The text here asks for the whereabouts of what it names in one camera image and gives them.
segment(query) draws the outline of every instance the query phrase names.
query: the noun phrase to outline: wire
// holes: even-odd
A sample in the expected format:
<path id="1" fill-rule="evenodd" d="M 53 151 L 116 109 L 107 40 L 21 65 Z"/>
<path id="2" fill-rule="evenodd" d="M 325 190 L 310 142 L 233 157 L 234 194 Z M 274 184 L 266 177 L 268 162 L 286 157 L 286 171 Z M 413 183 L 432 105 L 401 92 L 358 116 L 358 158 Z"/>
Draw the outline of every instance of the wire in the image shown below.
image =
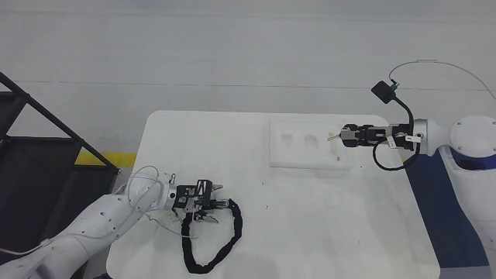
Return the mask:
<path id="1" fill-rule="evenodd" d="M 32 248 L 31 250 L 27 250 L 26 252 L 16 252 L 16 251 L 11 251 L 11 250 L 7 250 L 7 249 L 0 249 L 0 252 L 12 254 L 12 255 L 26 255 L 26 254 L 32 253 L 33 251 L 38 250 L 41 247 L 42 247 L 42 245 L 39 244 L 38 246 Z"/>
<path id="2" fill-rule="evenodd" d="M 415 154 L 413 154 L 413 156 L 409 160 L 407 160 L 403 165 L 401 165 L 399 167 L 392 167 L 392 168 L 385 167 L 385 166 L 381 165 L 381 163 L 379 163 L 379 161 L 377 160 L 377 147 L 381 143 L 384 143 L 386 141 L 388 141 L 388 140 L 386 138 L 384 138 L 383 140 L 380 140 L 376 144 L 374 144 L 374 147 L 372 148 L 372 157 L 374 159 L 374 162 L 383 171 L 400 171 L 400 170 L 405 169 L 406 167 L 412 165 L 415 162 L 415 160 L 417 159 L 417 157 L 419 157 L 420 144 L 417 144 L 417 146 L 415 148 Z"/>
<path id="3" fill-rule="evenodd" d="M 439 61 L 439 60 L 413 60 L 413 61 L 408 61 L 408 62 L 403 63 L 403 64 L 399 64 L 398 66 L 394 67 L 391 70 L 391 72 L 389 73 L 389 75 L 388 75 L 389 80 L 391 80 L 391 82 L 393 82 L 394 84 L 396 84 L 396 81 L 391 78 L 391 75 L 399 67 L 406 66 L 406 65 L 409 65 L 409 64 L 442 64 L 442 65 L 448 65 L 448 66 L 451 66 L 451 67 L 458 68 L 458 69 L 460 69 L 460 70 L 468 73 L 472 77 L 474 77 L 477 81 L 479 81 L 486 88 L 486 90 L 489 93 L 489 95 L 491 95 L 491 97 L 496 101 L 496 96 L 493 94 L 493 92 L 491 91 L 491 89 L 478 76 L 476 76 L 475 74 L 471 73 L 470 71 L 468 71 L 465 68 L 462 68 L 462 67 L 457 66 L 455 64 L 447 63 L 447 62 L 444 62 L 444 61 Z"/>
<path id="4" fill-rule="evenodd" d="M 413 126 L 414 126 L 414 119 L 413 119 L 413 114 L 412 114 L 412 111 L 410 110 L 410 108 L 404 103 L 401 101 L 400 98 L 398 97 L 394 97 L 393 100 L 395 102 L 397 102 L 404 110 L 406 110 L 406 112 L 408 113 L 408 134 L 410 136 L 413 136 Z M 380 168 L 382 169 L 383 171 L 400 171 L 402 169 L 405 169 L 407 166 L 413 164 L 413 162 L 417 159 L 417 157 L 419 156 L 420 154 L 420 145 L 417 145 L 416 149 L 415 149 L 415 154 L 413 155 L 413 157 L 406 163 L 406 164 L 403 164 L 399 167 L 392 167 L 392 168 L 389 168 L 389 167 L 385 167 L 383 166 L 381 163 L 379 163 L 379 161 L 377 160 L 377 147 L 381 144 L 381 143 L 384 143 L 388 141 L 387 138 L 383 138 L 379 141 L 377 141 L 375 144 L 374 144 L 374 147 L 372 148 L 372 157 L 374 159 L 374 162 L 375 164 Z"/>

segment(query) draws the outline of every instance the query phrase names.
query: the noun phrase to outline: black metal frame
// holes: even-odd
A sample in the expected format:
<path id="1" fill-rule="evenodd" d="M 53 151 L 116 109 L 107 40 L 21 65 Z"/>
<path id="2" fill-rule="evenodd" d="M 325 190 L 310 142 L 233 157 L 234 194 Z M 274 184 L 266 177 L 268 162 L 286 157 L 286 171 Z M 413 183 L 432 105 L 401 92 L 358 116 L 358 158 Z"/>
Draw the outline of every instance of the black metal frame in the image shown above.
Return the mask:
<path id="1" fill-rule="evenodd" d="M 35 98 L 31 97 L 30 94 L 26 93 L 16 83 L 14 83 L 14 81 L 10 80 L 2 72 L 0 72 L 0 82 L 4 86 L 6 86 L 10 91 L 12 91 L 12 93 L 14 93 L 17 96 L 17 102 L 15 105 L 15 109 L 9 115 L 9 118 L 7 121 L 9 125 L 6 125 L 5 128 L 2 127 L 2 130 L 5 130 L 5 131 L 2 132 L 2 130 L 0 130 L 0 133 L 1 133 L 0 138 L 3 139 L 5 137 L 7 130 L 10 128 L 10 126 L 17 119 L 22 108 L 27 104 L 27 105 L 30 105 L 31 107 L 33 107 L 35 110 L 37 110 L 41 115 L 43 115 L 49 121 L 51 121 L 55 126 L 57 126 L 59 129 L 61 129 L 70 138 L 78 141 L 82 147 L 84 147 L 89 153 L 91 153 L 95 157 L 97 157 L 107 167 L 110 167 L 111 169 L 113 169 L 116 174 L 118 174 L 120 172 L 120 169 L 118 169 L 114 164 L 112 164 L 109 160 L 107 160 L 93 146 L 91 146 L 89 143 L 84 141 L 84 139 L 82 139 L 77 133 L 75 133 L 74 130 L 70 129 L 67 125 L 65 125 L 62 121 L 60 121 L 53 113 L 51 113 L 45 107 L 43 107 Z"/>

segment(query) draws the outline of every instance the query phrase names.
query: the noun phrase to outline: small white object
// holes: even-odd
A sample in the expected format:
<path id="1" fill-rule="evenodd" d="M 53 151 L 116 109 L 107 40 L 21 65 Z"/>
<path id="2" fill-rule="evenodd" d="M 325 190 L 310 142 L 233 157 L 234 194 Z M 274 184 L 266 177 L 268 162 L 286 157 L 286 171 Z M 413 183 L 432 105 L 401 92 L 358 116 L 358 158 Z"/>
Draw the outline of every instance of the small white object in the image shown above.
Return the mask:
<path id="1" fill-rule="evenodd" d="M 456 151 L 467 157 L 490 157 L 496 152 L 496 120 L 485 115 L 469 115 L 451 126 L 449 139 Z"/>
<path id="2" fill-rule="evenodd" d="M 420 141 L 422 140 L 422 138 L 420 137 L 417 137 L 417 136 L 406 136 L 405 137 L 405 140 L 406 141 L 409 141 L 411 143 L 420 143 Z"/>
<path id="3" fill-rule="evenodd" d="M 387 144 L 389 144 L 389 147 L 391 149 L 397 149 L 398 147 L 396 146 L 396 142 L 394 141 L 393 136 L 388 136 L 387 137 Z"/>
<path id="4" fill-rule="evenodd" d="M 329 140 L 329 136 L 335 136 L 343 126 L 341 122 L 273 117 L 270 119 L 270 166 L 349 170 L 352 161 L 348 149 L 339 139 Z"/>

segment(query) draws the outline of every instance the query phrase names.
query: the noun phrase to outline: black cable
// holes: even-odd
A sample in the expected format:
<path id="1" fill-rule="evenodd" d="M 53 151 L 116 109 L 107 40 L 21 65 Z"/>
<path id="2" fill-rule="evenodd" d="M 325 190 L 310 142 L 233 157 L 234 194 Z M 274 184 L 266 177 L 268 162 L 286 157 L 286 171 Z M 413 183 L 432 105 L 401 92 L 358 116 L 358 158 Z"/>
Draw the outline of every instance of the black cable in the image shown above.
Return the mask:
<path id="1" fill-rule="evenodd" d="M 413 136 L 413 122 L 414 122 L 414 119 L 413 119 L 412 111 L 410 110 L 410 108 L 407 105 L 405 105 L 404 102 L 401 101 L 400 98 L 394 97 L 393 100 L 395 102 L 397 102 L 408 113 L 408 134 L 410 136 Z"/>
<path id="2" fill-rule="evenodd" d="M 419 154 L 420 154 L 420 144 L 417 144 L 417 147 L 415 149 L 415 154 L 413 154 L 413 156 L 409 160 L 407 160 L 402 166 L 400 166 L 400 167 L 392 167 L 392 168 L 385 167 L 385 166 L 381 165 L 381 163 L 379 163 L 379 161 L 377 160 L 376 151 L 377 151 L 377 147 L 381 143 L 384 143 L 386 141 L 388 141 L 388 139 L 384 138 L 383 140 L 381 140 L 381 141 L 377 142 L 376 144 L 374 144 L 374 147 L 372 148 L 372 157 L 374 159 L 374 162 L 383 171 L 400 171 L 400 170 L 405 169 L 406 167 L 412 165 L 413 162 L 415 162 L 415 160 L 417 159 L 417 157 L 419 157 Z"/>
<path id="3" fill-rule="evenodd" d="M 395 96 L 393 98 L 393 100 L 395 102 L 397 102 L 408 113 L 408 135 L 413 136 L 414 119 L 413 119 L 412 111 L 410 110 L 410 108 L 407 105 L 405 105 L 404 102 L 401 101 L 400 98 Z M 408 160 L 405 164 L 403 164 L 402 166 L 399 166 L 399 167 L 392 167 L 392 168 L 385 167 L 385 166 L 381 165 L 381 163 L 379 163 L 379 161 L 377 160 L 377 147 L 381 143 L 384 143 L 386 141 L 388 141 L 388 139 L 383 138 L 382 140 L 377 141 L 377 143 L 374 144 L 374 147 L 372 148 L 372 157 L 374 159 L 374 162 L 383 171 L 400 171 L 402 169 L 405 169 L 407 166 L 410 166 L 411 164 L 413 164 L 413 162 L 415 162 L 415 160 L 417 159 L 417 157 L 420 154 L 420 144 L 417 144 L 417 146 L 415 148 L 415 154 L 413 154 L 413 157 L 410 160 Z"/>

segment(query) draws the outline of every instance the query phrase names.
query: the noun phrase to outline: white cable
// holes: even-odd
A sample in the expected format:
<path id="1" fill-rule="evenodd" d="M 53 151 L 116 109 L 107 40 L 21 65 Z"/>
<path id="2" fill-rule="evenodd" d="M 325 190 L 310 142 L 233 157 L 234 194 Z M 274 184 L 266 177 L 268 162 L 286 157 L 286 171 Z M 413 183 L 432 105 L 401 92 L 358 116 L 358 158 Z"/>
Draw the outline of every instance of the white cable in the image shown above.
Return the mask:
<path id="1" fill-rule="evenodd" d="M 451 66 L 451 67 L 458 68 L 458 69 L 460 69 L 460 70 L 468 73 L 472 77 L 474 77 L 477 81 L 479 81 L 486 88 L 486 90 L 489 93 L 489 95 L 491 95 L 491 97 L 496 101 L 496 96 L 494 96 L 494 94 L 491 91 L 491 89 L 478 76 L 476 76 L 475 74 L 471 73 L 467 69 L 464 69 L 464 68 L 462 68 L 460 66 L 457 66 L 457 65 L 451 64 L 451 63 L 447 63 L 447 62 L 444 62 L 444 61 L 439 61 L 439 60 L 413 60 L 413 61 L 408 61 L 408 62 L 403 63 L 403 64 L 399 64 L 398 66 L 394 67 L 391 70 L 391 72 L 389 73 L 389 76 L 388 76 L 389 77 L 389 80 L 391 80 L 391 82 L 393 82 L 393 83 L 396 83 L 396 81 L 393 81 L 393 79 L 391 78 L 391 75 L 393 74 L 393 71 L 395 71 L 396 69 L 398 69 L 401 66 L 405 66 L 405 65 L 408 65 L 408 64 L 442 64 L 442 65 L 448 65 L 448 66 Z"/>
<path id="2" fill-rule="evenodd" d="M 6 250 L 6 249 L 0 249 L 0 252 L 3 252 L 3 253 L 8 253 L 8 254 L 12 254 L 12 255 L 26 255 L 28 253 L 32 253 L 33 251 L 36 251 L 38 250 L 39 248 L 41 248 L 41 244 L 32 248 L 31 250 L 27 250 L 26 252 L 16 252 L 16 251 L 11 251 L 11 250 Z"/>

